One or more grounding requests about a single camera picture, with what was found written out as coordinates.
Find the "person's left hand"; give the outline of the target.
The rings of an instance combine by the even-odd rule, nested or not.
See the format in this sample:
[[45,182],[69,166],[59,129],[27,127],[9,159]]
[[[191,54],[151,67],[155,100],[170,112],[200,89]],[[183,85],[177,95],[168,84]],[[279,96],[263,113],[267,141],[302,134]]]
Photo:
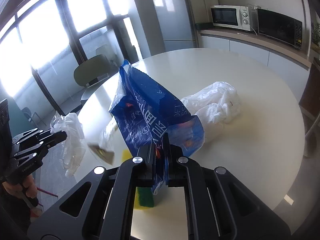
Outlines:
[[27,197],[32,199],[37,197],[37,187],[35,185],[35,180],[32,174],[25,177],[22,185],[20,184],[12,185],[11,183],[8,183],[7,181],[5,181],[2,183],[2,186],[7,191],[8,194],[17,198],[22,198],[20,192],[22,192],[24,189],[26,189],[25,194]]

